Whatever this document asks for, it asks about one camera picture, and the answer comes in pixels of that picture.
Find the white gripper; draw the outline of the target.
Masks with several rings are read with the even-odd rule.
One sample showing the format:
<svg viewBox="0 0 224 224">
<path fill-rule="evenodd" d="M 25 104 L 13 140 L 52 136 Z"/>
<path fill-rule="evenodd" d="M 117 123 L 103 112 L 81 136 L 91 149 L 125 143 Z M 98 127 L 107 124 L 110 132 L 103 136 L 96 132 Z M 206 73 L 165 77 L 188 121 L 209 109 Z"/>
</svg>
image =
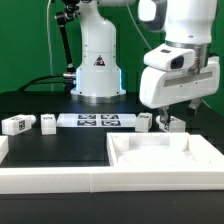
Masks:
<svg viewBox="0 0 224 224">
<path fill-rule="evenodd" d="M 217 56 L 208 60 L 208 65 L 199 74 L 187 70 L 164 72 L 147 67 L 140 82 L 140 101 L 149 108 L 159 108 L 160 122 L 169 120 L 168 105 L 191 100 L 188 113 L 197 114 L 201 97 L 214 94 L 219 87 L 220 65 Z"/>
</svg>

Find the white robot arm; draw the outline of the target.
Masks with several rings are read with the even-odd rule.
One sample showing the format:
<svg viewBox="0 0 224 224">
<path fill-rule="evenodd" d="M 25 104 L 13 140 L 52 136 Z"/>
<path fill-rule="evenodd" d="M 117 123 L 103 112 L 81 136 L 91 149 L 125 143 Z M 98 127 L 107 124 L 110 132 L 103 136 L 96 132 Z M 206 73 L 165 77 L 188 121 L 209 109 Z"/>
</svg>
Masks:
<svg viewBox="0 0 224 224">
<path fill-rule="evenodd" d="M 81 0 L 82 63 L 72 94 L 91 103 L 110 103 L 125 94 L 116 65 L 116 29 L 98 8 L 133 3 L 145 29 L 166 33 L 165 42 L 144 56 L 140 101 L 159 109 L 160 121 L 167 123 L 170 105 L 188 101 L 196 109 L 202 97 L 218 89 L 219 58 L 208 54 L 218 0 Z"/>
</svg>

